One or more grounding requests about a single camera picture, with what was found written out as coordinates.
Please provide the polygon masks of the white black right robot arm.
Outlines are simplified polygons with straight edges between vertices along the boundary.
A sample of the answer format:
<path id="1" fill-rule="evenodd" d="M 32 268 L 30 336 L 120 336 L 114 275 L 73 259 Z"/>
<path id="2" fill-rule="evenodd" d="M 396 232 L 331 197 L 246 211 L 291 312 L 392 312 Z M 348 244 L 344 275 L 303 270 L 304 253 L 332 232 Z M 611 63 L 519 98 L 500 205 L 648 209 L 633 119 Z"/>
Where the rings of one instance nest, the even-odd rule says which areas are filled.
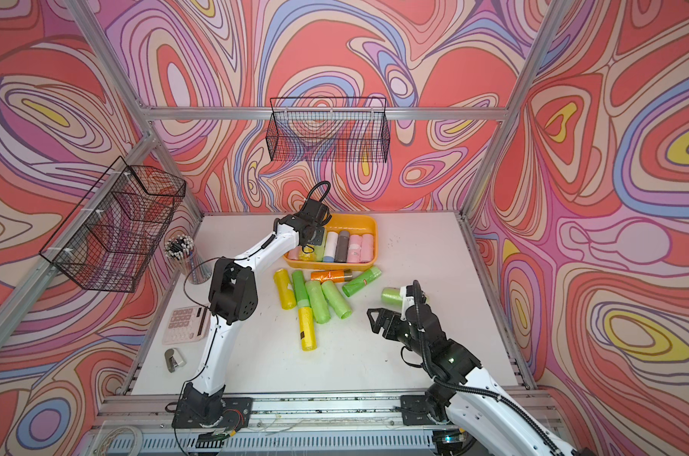
<path id="1" fill-rule="evenodd" d="M 374 334 L 418 355 L 419 368 L 432 381 L 420 403 L 403 410 L 403 418 L 463 429 L 492 455 L 594 453 L 549 431 L 512 399 L 471 351 L 447 337 L 429 305 L 413 303 L 403 313 L 369 309 L 367 318 Z"/>

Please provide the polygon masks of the white blue trash bag roll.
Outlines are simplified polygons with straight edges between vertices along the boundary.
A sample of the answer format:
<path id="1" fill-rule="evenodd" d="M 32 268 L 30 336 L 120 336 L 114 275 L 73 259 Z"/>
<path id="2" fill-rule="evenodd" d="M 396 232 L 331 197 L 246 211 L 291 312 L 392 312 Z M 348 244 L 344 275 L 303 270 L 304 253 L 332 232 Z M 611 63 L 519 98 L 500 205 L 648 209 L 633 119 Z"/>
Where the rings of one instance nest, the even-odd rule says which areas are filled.
<path id="1" fill-rule="evenodd" d="M 339 234 L 337 232 L 329 231 L 327 233 L 323 262 L 333 262 L 335 260 L 338 239 Z"/>

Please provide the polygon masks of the pink trash bag roll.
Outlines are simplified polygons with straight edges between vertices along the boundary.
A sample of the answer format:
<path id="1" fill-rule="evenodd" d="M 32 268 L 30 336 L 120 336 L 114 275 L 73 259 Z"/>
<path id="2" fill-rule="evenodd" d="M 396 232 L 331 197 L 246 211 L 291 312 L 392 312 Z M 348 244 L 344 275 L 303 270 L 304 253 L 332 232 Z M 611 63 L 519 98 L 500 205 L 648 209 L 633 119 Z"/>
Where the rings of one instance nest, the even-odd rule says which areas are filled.
<path id="1" fill-rule="evenodd" d="M 350 264 L 359 264 L 361 262 L 362 254 L 362 241 L 363 237 L 361 235 L 351 235 L 348 243 L 348 256 L 346 257 L 346 262 Z"/>
<path id="2" fill-rule="evenodd" d="M 371 233 L 363 234 L 361 243 L 361 263 L 369 263 L 374 260 L 375 237 Z"/>
<path id="3" fill-rule="evenodd" d="M 301 253 L 301 247 L 297 246 L 287 253 L 287 259 L 292 260 L 292 261 L 299 260 L 300 253 Z"/>

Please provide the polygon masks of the orange plastic storage box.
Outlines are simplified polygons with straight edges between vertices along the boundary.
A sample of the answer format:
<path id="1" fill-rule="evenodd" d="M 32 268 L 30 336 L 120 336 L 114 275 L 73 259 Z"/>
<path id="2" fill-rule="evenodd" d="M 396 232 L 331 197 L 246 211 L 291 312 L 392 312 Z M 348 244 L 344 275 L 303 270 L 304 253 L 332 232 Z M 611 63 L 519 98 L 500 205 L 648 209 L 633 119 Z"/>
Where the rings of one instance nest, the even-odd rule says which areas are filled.
<path id="1" fill-rule="evenodd" d="M 291 260 L 287 256 L 287 253 L 285 253 L 282 258 L 285 260 L 285 262 L 287 262 L 287 265 L 294 269 L 318 271 L 342 269 L 365 271 L 375 265 L 379 254 L 379 233 L 378 224 L 374 218 L 359 214 L 333 214 L 331 216 L 331 220 L 325 226 L 325 229 L 327 231 L 334 231 L 337 233 L 346 230 L 350 231 L 351 235 L 371 235 L 373 237 L 371 261 L 360 263 L 328 263 L 321 261 Z"/>

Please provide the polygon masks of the grey trash bag roll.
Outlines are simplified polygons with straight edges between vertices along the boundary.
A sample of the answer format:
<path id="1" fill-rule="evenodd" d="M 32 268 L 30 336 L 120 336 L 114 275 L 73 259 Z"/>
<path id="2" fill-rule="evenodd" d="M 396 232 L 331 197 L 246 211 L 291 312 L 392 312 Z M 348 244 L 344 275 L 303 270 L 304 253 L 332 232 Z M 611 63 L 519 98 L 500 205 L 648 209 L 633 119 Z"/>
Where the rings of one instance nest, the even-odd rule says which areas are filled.
<path id="1" fill-rule="evenodd" d="M 350 231 L 342 230 L 337 237 L 334 261 L 336 263 L 346 263 L 348 259 L 348 246 L 350 241 Z"/>

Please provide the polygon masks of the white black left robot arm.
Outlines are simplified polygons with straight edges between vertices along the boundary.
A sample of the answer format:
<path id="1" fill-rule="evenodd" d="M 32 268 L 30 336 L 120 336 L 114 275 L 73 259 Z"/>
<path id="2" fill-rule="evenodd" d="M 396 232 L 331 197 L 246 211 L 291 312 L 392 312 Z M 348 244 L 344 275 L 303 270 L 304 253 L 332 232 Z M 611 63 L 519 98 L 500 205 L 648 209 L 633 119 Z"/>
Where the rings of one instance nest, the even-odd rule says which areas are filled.
<path id="1" fill-rule="evenodd" d="M 257 275 L 297 246 L 321 241 L 331 220 L 325 203 L 307 199 L 296 213 L 274 220 L 272 232 L 244 253 L 217 258 L 209 289 L 211 327 L 198 372 L 186 381 L 175 407 L 174 429 L 217 428 L 235 340 L 258 305 Z"/>

